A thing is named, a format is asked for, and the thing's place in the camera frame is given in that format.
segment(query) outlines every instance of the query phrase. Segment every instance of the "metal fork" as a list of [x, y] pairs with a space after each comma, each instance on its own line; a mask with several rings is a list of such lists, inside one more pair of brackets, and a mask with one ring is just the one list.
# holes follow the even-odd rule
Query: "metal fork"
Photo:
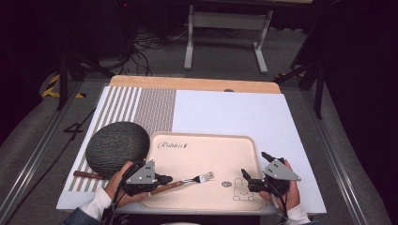
[[213, 178], [214, 178], [214, 173], [213, 172], [208, 172], [208, 173], [205, 173], [205, 174], [197, 175], [197, 176], [193, 177], [193, 179], [180, 180], [180, 181], [177, 181], [177, 182], [165, 185], [165, 186], [157, 187], [156, 189], [152, 190], [150, 192], [150, 194], [154, 195], [154, 194], [157, 194], [159, 192], [163, 192], [165, 190], [169, 190], [171, 188], [177, 188], [177, 187], [189, 184], [191, 182], [204, 183], [204, 182], [209, 181], [209, 180], [211, 180]]

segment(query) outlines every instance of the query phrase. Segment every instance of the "gray carpet floor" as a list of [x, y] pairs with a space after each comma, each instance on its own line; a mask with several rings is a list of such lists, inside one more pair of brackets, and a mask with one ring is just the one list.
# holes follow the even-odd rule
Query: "gray carpet floor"
[[[263, 55], [268, 65], [268, 74], [259, 72], [255, 60], [252, 42], [257, 38], [254, 32], [240, 32], [234, 37], [226, 36], [215, 30], [198, 30], [195, 33], [192, 69], [183, 69], [186, 50], [186, 35], [178, 38], [160, 49], [141, 49], [147, 58], [152, 76], [175, 76], [186, 78], [206, 78], [221, 80], [272, 81], [278, 73], [290, 71], [290, 64], [299, 47], [306, 38], [301, 31], [270, 29], [263, 47]], [[133, 58], [145, 66], [143, 56]], [[112, 59], [102, 60], [105, 67], [113, 64]], [[137, 67], [130, 60], [123, 69], [116, 68], [115, 73], [145, 75], [144, 67]], [[42, 85], [41, 92], [52, 78]], [[53, 136], [44, 140], [46, 148], [39, 165], [32, 169], [32, 176], [26, 177], [27, 189], [35, 184], [49, 168], [58, 154], [64, 149], [72, 134], [63, 132], [74, 123], [82, 123], [95, 108], [100, 91], [109, 79], [98, 74], [87, 74], [84, 82], [70, 81], [69, 87], [85, 98], [72, 97], [61, 112], [56, 111], [58, 98], [45, 97], [36, 109], [29, 113], [13, 130], [0, 147], [0, 199], [5, 200], [26, 162], [43, 142], [48, 127], [55, 118], [57, 126], [52, 130]], [[322, 104], [322, 120], [314, 117], [312, 100], [314, 87], [310, 91], [297, 88], [298, 78], [281, 84], [298, 134], [304, 145], [307, 156], [313, 167], [328, 212], [313, 216], [321, 224], [390, 224], [389, 217], [366, 172], [360, 166], [352, 146], [345, 136], [344, 128], [339, 120], [327, 87], [324, 90]], [[84, 123], [83, 133], [76, 136], [64, 154], [55, 163], [49, 173], [38, 183], [28, 196], [19, 211], [9, 224], [56, 224], [69, 213], [55, 209], [63, 189], [63, 183], [69, 173], [80, 145], [84, 139], [89, 120]], [[354, 199], [347, 199], [347, 190], [341, 183], [335, 166], [330, 162], [327, 149], [331, 149], [338, 163], [343, 167], [343, 175], [352, 186]], [[357, 201], [358, 208], [352, 210], [350, 201]], [[276, 224], [277, 216], [261, 217], [261, 225]]]

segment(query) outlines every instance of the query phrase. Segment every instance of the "person's hand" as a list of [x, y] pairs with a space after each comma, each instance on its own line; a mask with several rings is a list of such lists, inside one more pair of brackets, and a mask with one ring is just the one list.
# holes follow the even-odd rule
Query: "person's hand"
[[[284, 160], [284, 165], [286, 165], [286, 167], [292, 170], [292, 167], [290, 166], [289, 162], [286, 159]], [[270, 193], [263, 190], [259, 192], [259, 195], [267, 202], [273, 204]], [[287, 191], [286, 194], [283, 195], [283, 199], [286, 199], [286, 195], [287, 195], [286, 211], [289, 211], [290, 209], [299, 205], [299, 189], [296, 181], [290, 181], [290, 189]], [[284, 210], [281, 200], [279, 198], [276, 198], [276, 200], [278, 202], [280, 209]]]
[[[122, 179], [123, 173], [132, 165], [132, 162], [128, 161], [126, 162], [126, 164], [122, 167], [122, 169], [120, 169], [120, 171], [116, 172], [114, 174], [114, 176], [111, 178], [111, 180], [109, 181], [108, 185], [105, 188], [105, 192], [109, 195], [109, 197], [113, 200], [117, 187]], [[123, 205], [126, 205], [128, 203], [137, 203], [141, 200], [143, 200], [144, 198], [148, 197], [149, 194], [146, 192], [140, 193], [140, 194], [136, 194], [133, 196], [129, 196], [128, 194], [125, 194], [125, 191], [123, 190], [123, 188], [120, 189], [119, 194], [117, 196], [117, 199], [119, 200], [121, 197], [123, 196], [123, 198], [120, 200], [119, 204], [117, 205], [117, 207], [121, 207]]]

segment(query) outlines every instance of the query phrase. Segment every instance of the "wooden handle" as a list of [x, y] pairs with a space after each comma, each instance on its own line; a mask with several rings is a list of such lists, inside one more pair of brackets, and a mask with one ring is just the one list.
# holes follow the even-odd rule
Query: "wooden handle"
[[105, 179], [103, 176], [96, 174], [96, 173], [91, 173], [91, 172], [81, 172], [81, 171], [75, 171], [73, 173], [74, 176], [81, 176], [81, 177], [87, 177], [87, 178], [96, 178], [96, 179]]
[[150, 192], [150, 194], [151, 194], [151, 195], [154, 195], [154, 194], [157, 194], [157, 193], [159, 193], [159, 192], [163, 192], [163, 191], [168, 190], [168, 189], [171, 189], [171, 188], [180, 187], [180, 186], [182, 186], [182, 185], [183, 185], [182, 181], [177, 181], [177, 182], [168, 184], [168, 185], [166, 185], [166, 186], [157, 187], [156, 189], [152, 190], [152, 191]]

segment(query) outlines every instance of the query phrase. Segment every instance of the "table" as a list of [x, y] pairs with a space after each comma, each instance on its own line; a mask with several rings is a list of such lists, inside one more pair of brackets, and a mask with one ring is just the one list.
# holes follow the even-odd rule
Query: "table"
[[[151, 103], [150, 109], [145, 105], [146, 102]], [[144, 108], [153, 113], [142, 113], [139, 105], [145, 105]], [[106, 185], [106, 181], [74, 177], [73, 172], [92, 172], [84, 158], [84, 150], [90, 137], [95, 131], [116, 121], [136, 122], [145, 128], [149, 135], [162, 130], [249, 136], [255, 141], [259, 152], [266, 151], [274, 157], [289, 159], [295, 172], [302, 178], [298, 188], [304, 209], [309, 214], [326, 213], [313, 171], [277, 84], [138, 76], [114, 76], [110, 85], [103, 89], [98, 108], [70, 170], [57, 209], [73, 210], [89, 201], [97, 188]], [[261, 168], [268, 165], [264, 160], [259, 164]], [[119, 210], [121, 213], [179, 215], [275, 213], [269, 204], [263, 210], [255, 212], [152, 210], [139, 203], [129, 204]]]

